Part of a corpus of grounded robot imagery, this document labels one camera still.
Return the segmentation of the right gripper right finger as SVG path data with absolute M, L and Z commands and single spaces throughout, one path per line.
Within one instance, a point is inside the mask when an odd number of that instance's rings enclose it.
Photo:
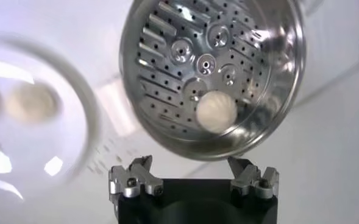
M 234 179 L 230 182 L 230 190 L 237 191 L 241 196 L 250 194 L 254 190 L 256 197 L 271 199 L 279 194 L 279 172 L 274 167 L 261 170 L 248 159 L 229 157 L 228 164 Z

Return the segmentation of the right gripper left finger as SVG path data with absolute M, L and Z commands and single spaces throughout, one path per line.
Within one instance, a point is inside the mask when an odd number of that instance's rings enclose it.
M 148 155 L 135 158 L 126 169 L 113 166 L 108 172 L 109 200 L 117 201 L 120 195 L 126 198 L 138 197 L 142 186 L 148 195 L 161 195 L 163 180 L 149 172 L 151 165 L 152 155 Z

